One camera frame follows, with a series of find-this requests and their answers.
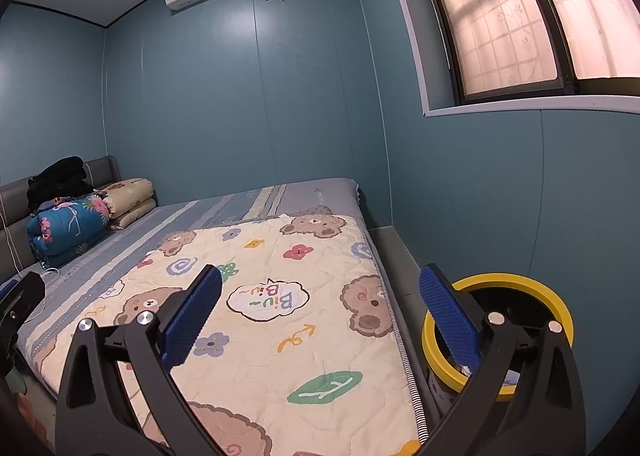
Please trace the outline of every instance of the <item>silver bolt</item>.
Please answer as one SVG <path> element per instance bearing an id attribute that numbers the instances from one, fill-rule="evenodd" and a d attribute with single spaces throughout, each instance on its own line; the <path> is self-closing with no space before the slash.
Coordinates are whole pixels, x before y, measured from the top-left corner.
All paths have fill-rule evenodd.
<path id="1" fill-rule="evenodd" d="M 154 319 L 154 314 L 151 311 L 143 311 L 142 313 L 139 313 L 138 316 L 136 317 L 136 321 L 138 321 L 138 324 L 149 324 L 149 322 L 151 322 Z"/>
<path id="2" fill-rule="evenodd" d="M 558 321 L 549 321 L 549 329 L 553 331 L 553 333 L 561 333 L 562 325 Z"/>
<path id="3" fill-rule="evenodd" d="M 491 322 L 491 324 L 493 324 L 494 326 L 501 326 L 504 324 L 504 315 L 502 315 L 500 312 L 492 311 L 489 314 L 489 322 Z"/>
<path id="4" fill-rule="evenodd" d="M 78 329 L 80 331 L 87 331 L 91 329 L 91 324 L 92 324 L 91 319 L 82 319 L 80 321 L 80 324 L 78 324 Z"/>

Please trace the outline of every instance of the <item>window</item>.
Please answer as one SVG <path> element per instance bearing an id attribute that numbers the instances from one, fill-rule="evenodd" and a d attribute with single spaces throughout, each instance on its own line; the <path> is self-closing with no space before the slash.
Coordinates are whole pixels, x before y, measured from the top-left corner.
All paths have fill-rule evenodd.
<path id="1" fill-rule="evenodd" d="M 458 101 L 640 95 L 634 0 L 436 0 Z"/>

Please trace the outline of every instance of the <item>window pane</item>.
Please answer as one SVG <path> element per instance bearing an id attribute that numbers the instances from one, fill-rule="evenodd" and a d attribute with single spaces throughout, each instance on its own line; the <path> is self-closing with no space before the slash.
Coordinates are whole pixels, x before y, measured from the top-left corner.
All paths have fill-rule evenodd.
<path id="1" fill-rule="evenodd" d="M 466 94 L 558 77 L 535 0 L 443 0 Z"/>
<path id="2" fill-rule="evenodd" d="M 578 78 L 640 76 L 640 14 L 632 0 L 554 0 Z"/>

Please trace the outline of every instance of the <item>blue folded quilt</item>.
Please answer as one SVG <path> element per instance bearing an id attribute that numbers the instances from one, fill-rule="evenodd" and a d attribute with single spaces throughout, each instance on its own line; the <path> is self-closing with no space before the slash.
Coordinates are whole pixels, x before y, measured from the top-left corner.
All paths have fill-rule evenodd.
<path id="1" fill-rule="evenodd" d="M 59 267 L 97 243 L 108 220 L 109 210 L 102 199 L 90 195 L 31 218 L 27 235 L 35 257 L 45 267 Z"/>

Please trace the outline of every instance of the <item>person's hand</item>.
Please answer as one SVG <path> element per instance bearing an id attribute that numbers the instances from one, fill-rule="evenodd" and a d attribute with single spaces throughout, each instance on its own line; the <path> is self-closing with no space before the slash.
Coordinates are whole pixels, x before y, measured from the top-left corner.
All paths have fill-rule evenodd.
<path id="1" fill-rule="evenodd" d="M 46 445 L 51 452 L 53 452 L 53 445 L 51 445 L 49 440 L 47 439 L 47 430 L 45 429 L 45 426 L 42 425 L 42 422 L 38 420 L 36 418 L 36 415 L 33 413 L 33 406 L 31 405 L 29 399 L 19 392 L 14 392 L 14 400 L 15 405 L 20 411 L 20 414 L 24 418 L 24 421 L 27 423 L 30 429 L 34 431 L 34 433 L 36 433 L 36 436 L 40 438 L 40 441 L 43 442 L 43 444 Z"/>

